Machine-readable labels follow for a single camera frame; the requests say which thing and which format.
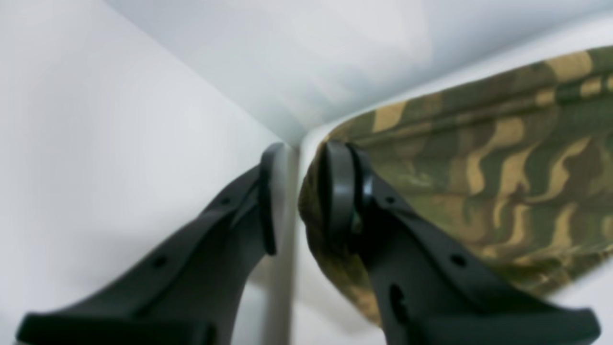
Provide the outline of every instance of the black plastic part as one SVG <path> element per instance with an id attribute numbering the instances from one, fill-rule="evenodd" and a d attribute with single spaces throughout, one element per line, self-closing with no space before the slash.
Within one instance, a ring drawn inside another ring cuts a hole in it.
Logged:
<path id="1" fill-rule="evenodd" d="M 287 207 L 283 202 L 284 200 L 276 200 L 278 196 L 275 195 L 275 187 L 283 188 L 282 186 L 276 186 L 275 184 L 283 183 L 287 175 L 286 152 L 283 143 L 277 143 L 269 146 L 262 154 L 260 162 L 260 179 L 259 179 L 259 207 L 260 217 L 262 218 L 262 225 L 264 230 L 264 246 L 266 247 L 266 253 L 275 255 L 278 253 L 278 246 L 283 242 L 281 234 L 283 233 L 281 226 L 282 222 L 279 222 L 278 217 L 283 215 L 276 214 L 277 212 L 284 212 L 284 208 Z"/>
<path id="2" fill-rule="evenodd" d="M 260 206 L 271 205 L 271 193 L 261 193 L 267 188 L 261 172 L 257 166 L 235 179 L 198 218 L 100 292 L 58 312 L 27 315 L 17 339 L 31 345 L 230 344 L 247 277 L 266 255 L 265 243 L 275 245 L 274 236 L 264 240 Z"/>
<path id="3" fill-rule="evenodd" d="M 211 331 L 210 324 L 191 320 L 141 321 L 31 314 L 17 338 L 32 345 L 203 345 L 210 344 Z"/>
<path id="4" fill-rule="evenodd" d="M 354 221 L 356 177 L 351 152 L 344 144 L 330 141 L 319 165 L 318 193 L 328 240 L 337 249 L 350 242 Z"/>
<path id="5" fill-rule="evenodd" d="M 327 145 L 327 171 L 320 174 L 326 183 L 343 180 L 330 162 L 345 162 L 347 155 L 361 170 L 353 211 L 362 222 L 362 244 L 356 248 L 388 345 L 587 345 L 599 337 L 591 310 L 558 308 L 515 289 L 417 215 L 370 169 L 365 153 L 338 142 Z M 349 213 L 349 193 L 328 191 L 329 214 Z M 331 224 L 326 229 L 334 230 Z"/>

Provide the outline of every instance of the white ceiling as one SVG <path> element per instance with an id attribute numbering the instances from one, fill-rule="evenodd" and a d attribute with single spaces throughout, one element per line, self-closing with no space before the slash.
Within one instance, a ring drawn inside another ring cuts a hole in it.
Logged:
<path id="1" fill-rule="evenodd" d="M 608 0 L 107 0 L 288 143 Z"/>

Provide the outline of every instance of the green camouflage pattern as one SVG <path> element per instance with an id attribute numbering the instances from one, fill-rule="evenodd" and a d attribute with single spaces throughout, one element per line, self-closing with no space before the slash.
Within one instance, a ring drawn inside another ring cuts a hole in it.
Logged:
<path id="1" fill-rule="evenodd" d="M 545 298 L 613 254 L 613 47 L 385 106 L 330 139 L 363 148 L 421 216 L 530 295 Z M 380 324 L 362 262 L 322 234 L 321 148 L 299 201 L 309 247 Z"/>

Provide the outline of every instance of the camouflage fabric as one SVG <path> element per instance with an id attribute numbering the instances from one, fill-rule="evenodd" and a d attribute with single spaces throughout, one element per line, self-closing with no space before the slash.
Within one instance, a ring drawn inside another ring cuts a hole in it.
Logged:
<path id="1" fill-rule="evenodd" d="M 613 47 L 382 107 L 329 139 L 363 148 L 421 216 L 531 295 L 546 297 L 613 254 Z M 299 201 L 309 247 L 379 324 L 361 261 L 322 234 L 320 153 Z"/>

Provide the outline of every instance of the white surface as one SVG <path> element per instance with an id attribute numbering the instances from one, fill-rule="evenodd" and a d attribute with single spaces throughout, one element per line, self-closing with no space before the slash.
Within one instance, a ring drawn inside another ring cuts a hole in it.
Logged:
<path id="1" fill-rule="evenodd" d="M 64 307 L 117 277 L 279 139 L 102 1 L 4 0 L 0 47 L 9 344 L 26 311 Z M 270 344 L 271 266 L 245 290 L 240 345 Z"/>
<path id="2" fill-rule="evenodd" d="M 317 145 L 340 122 L 376 106 L 443 90 L 498 72 L 523 66 L 564 53 L 613 44 L 613 12 L 585 18 L 579 23 L 535 37 L 501 51 L 492 58 L 458 70 L 420 87 L 410 89 L 367 109 L 310 131 L 301 145 L 300 180 L 307 172 Z M 294 302 L 293 345 L 364 344 L 383 345 L 382 331 L 368 324 L 336 291 L 319 270 L 308 250 L 304 224 L 298 229 L 296 300 Z M 552 301 L 567 307 L 589 306 L 595 310 L 603 334 L 597 344 L 613 344 L 613 264 L 609 264 L 580 284 L 554 296 Z"/>
<path id="3" fill-rule="evenodd" d="M 107 0 L 290 144 L 609 0 Z"/>

